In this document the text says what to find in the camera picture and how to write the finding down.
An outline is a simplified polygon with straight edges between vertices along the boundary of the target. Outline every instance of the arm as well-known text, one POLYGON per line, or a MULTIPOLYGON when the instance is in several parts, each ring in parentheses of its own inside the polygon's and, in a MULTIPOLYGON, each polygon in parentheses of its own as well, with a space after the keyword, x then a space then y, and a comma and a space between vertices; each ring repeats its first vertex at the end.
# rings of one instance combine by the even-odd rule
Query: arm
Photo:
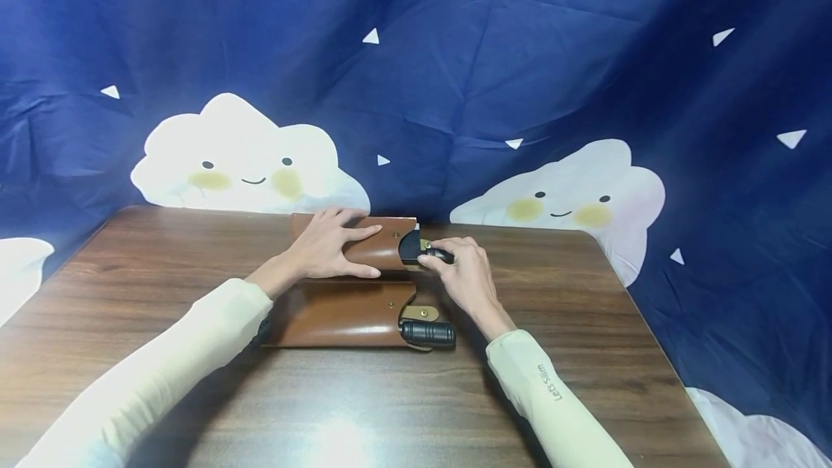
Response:
POLYGON ((431 243, 456 257, 449 266, 420 256, 439 274, 454 302, 486 337, 488 364, 516 411, 529 420, 557 468, 633 468, 622 450, 555 373, 535 338, 518 330, 498 302, 485 250, 472 238, 431 243))
POLYGON ((111 368, 66 409, 18 468, 122 468, 142 437, 182 397, 227 365, 252 338, 274 300, 302 277, 377 277, 342 249, 380 227, 343 228, 365 213, 316 213, 292 247, 197 300, 180 321, 111 368))

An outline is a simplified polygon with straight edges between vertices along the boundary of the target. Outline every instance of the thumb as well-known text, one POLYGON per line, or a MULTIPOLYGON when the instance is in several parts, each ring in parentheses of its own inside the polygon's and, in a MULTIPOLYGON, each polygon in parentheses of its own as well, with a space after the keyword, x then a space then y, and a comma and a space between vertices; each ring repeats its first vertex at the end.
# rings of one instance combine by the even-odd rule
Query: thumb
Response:
POLYGON ((427 269, 437 272, 440 277, 450 272, 453 267, 450 264, 445 264, 438 256, 419 255, 417 260, 418 264, 422 264, 427 269))
POLYGON ((344 265, 344 275, 351 275, 359 278, 378 278, 381 277, 381 272, 375 267, 367 266, 366 264, 356 264, 355 262, 347 262, 344 265))

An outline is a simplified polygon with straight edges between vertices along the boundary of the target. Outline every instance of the hand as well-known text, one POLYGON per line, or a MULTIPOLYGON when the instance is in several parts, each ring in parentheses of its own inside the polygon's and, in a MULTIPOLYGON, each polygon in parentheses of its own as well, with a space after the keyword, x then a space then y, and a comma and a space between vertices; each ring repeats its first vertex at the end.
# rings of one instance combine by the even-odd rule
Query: hand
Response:
POLYGON ((428 255, 420 255, 418 261, 438 273, 450 298, 471 316, 489 342, 516 329, 497 299, 488 255, 475 240, 446 238, 432 242, 431 246, 453 254, 454 264, 445 264, 436 256, 428 255))
POLYGON ((381 226, 345 228, 355 218, 367 213, 355 209, 332 207, 317 212, 291 247, 269 259, 246 280, 257 284, 270 298, 276 298, 301 278, 329 278, 350 275, 376 278, 375 267, 355 264, 344 256, 344 244, 371 237, 381 226))

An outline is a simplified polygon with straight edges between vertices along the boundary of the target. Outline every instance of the left hand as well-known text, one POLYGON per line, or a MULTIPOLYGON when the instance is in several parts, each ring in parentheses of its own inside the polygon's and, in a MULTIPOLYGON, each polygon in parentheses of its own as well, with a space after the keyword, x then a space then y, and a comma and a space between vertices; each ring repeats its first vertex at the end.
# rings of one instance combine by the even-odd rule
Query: left hand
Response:
POLYGON ((381 230, 379 225, 344 227, 347 222, 360 217, 367 217, 367 212, 340 207, 317 212, 288 250, 269 259, 246 280, 257 284, 274 299, 301 278, 380 276, 381 272, 375 267, 355 264, 344 256, 344 244, 366 239, 381 230))

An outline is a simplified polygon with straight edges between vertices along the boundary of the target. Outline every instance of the knife sheath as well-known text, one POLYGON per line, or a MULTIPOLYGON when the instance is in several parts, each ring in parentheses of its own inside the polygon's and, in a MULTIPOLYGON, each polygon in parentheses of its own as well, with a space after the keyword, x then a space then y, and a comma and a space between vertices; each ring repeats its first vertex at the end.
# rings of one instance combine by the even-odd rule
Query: knife sheath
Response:
POLYGON ((410 282, 304 282, 278 299, 265 347, 411 347, 401 319, 435 321, 436 308, 414 307, 410 282))
MULTIPOLYGON (((292 213, 290 227, 295 240, 312 221, 311 213, 292 213)), ((379 271, 407 270, 399 254, 402 239, 416 228, 414 217, 365 217, 354 221, 349 228, 368 228, 381 224, 382 229, 370 238, 344 246, 346 259, 356 264, 367 264, 379 271)))

